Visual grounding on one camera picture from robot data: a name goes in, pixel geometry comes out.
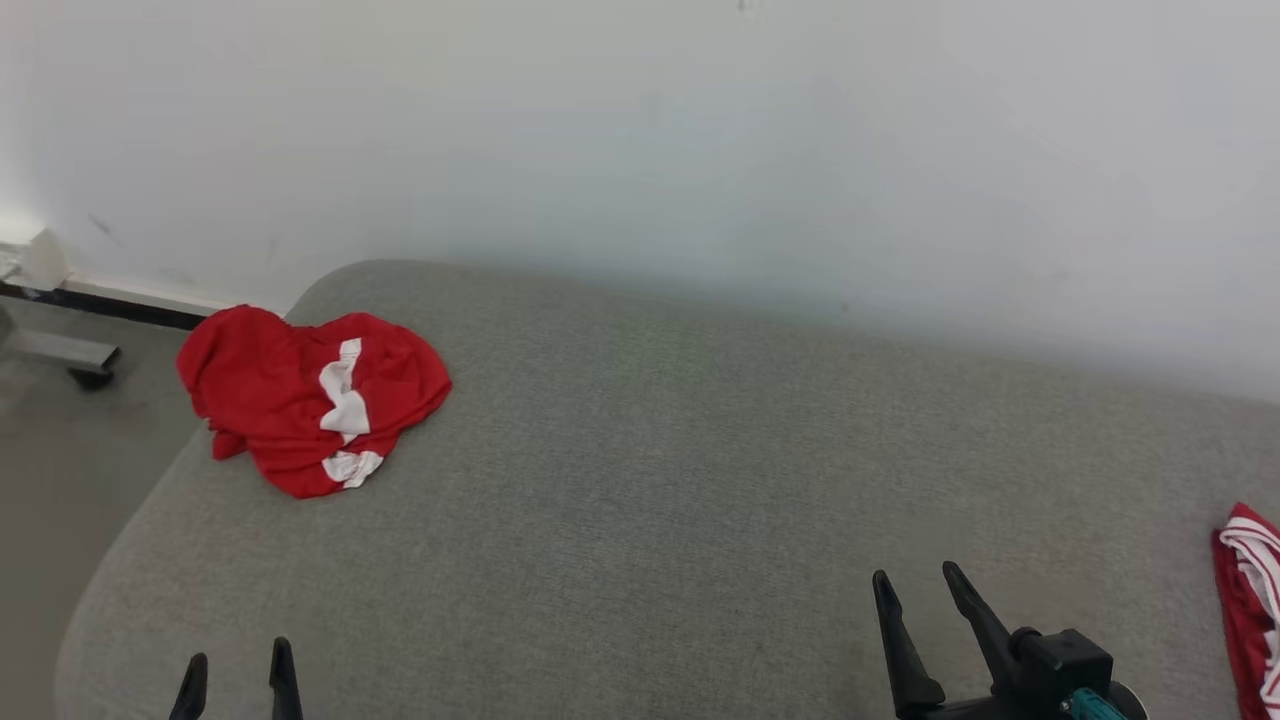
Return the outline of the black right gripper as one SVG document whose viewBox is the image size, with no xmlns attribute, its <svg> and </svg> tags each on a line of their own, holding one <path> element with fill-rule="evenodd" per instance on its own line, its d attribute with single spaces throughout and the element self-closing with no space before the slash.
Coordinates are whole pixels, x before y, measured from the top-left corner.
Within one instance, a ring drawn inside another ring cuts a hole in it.
<svg viewBox="0 0 1280 720">
<path fill-rule="evenodd" d="M 992 678 L 991 691 L 1011 692 L 1018 661 L 1010 652 L 1009 629 L 957 562 L 945 561 L 942 574 L 957 611 L 969 621 L 978 642 Z M 902 620 L 901 601 L 884 570 L 876 570 L 873 574 L 872 592 L 896 720 L 1070 720 L 1059 711 L 1059 705 L 1066 697 L 1052 707 L 1033 707 L 1002 696 L 945 705 L 945 691 L 928 674 L 916 652 Z M 1120 720 L 1119 715 L 1124 720 L 1149 720 L 1138 696 L 1123 683 L 1112 682 L 1105 693 L 1096 693 L 1115 707 L 1115 720 Z"/>
</svg>

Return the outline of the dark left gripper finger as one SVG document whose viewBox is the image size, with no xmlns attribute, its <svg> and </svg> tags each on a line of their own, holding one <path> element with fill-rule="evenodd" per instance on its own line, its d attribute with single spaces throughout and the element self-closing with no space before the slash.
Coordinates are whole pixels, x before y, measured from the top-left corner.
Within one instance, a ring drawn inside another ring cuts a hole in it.
<svg viewBox="0 0 1280 720">
<path fill-rule="evenodd" d="M 273 692 L 271 720 L 305 720 L 294 656 L 285 637 L 273 642 L 269 687 Z"/>
<path fill-rule="evenodd" d="M 168 720 L 200 720 L 207 698 L 209 660 L 205 653 L 191 657 Z"/>
</svg>

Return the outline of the red garment broad white stripe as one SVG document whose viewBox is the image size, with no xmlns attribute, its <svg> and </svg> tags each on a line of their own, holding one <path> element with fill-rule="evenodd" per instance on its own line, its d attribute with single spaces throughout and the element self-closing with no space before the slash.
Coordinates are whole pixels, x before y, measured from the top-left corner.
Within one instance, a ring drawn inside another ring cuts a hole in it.
<svg viewBox="0 0 1280 720">
<path fill-rule="evenodd" d="M 239 305 L 201 322 L 175 360 L 218 460 L 247 454 L 294 498 L 361 487 L 452 380 L 435 348 L 367 313 L 293 325 Z"/>
</svg>

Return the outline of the red garment thin white stripes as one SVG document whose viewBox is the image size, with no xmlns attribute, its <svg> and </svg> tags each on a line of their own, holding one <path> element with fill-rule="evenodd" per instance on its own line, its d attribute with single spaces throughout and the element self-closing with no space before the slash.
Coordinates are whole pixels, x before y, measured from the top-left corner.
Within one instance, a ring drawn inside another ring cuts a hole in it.
<svg viewBox="0 0 1280 720">
<path fill-rule="evenodd" d="M 1280 720 L 1280 529 L 1238 502 L 1211 550 L 1242 720 Z"/>
</svg>

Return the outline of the grey fabric sofa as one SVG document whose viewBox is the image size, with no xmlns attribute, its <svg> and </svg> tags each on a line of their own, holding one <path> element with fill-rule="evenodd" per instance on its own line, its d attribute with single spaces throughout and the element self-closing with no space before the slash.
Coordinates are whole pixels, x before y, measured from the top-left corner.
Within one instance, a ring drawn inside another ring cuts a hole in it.
<svg viewBox="0 0 1280 720">
<path fill-rule="evenodd" d="M 1210 539 L 1280 525 L 1280 402 L 782 325 L 421 261 L 288 318 L 416 331 L 453 389 L 360 489 L 298 501 L 197 430 L 101 561 L 59 720 L 893 720 L 884 570 L 952 701 L 991 679 L 941 566 L 1075 628 L 1162 720 L 1235 720 Z"/>
</svg>

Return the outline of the grey metal leg with caster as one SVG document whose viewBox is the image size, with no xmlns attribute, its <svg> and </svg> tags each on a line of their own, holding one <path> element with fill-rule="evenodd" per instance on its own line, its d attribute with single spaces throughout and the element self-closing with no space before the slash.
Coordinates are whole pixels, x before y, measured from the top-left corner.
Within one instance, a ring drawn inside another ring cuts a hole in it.
<svg viewBox="0 0 1280 720">
<path fill-rule="evenodd" d="M 114 366 L 122 351 L 113 345 L 27 331 L 4 322 L 0 323 L 0 354 L 49 361 L 60 366 L 82 391 L 93 392 L 114 382 Z"/>
</svg>

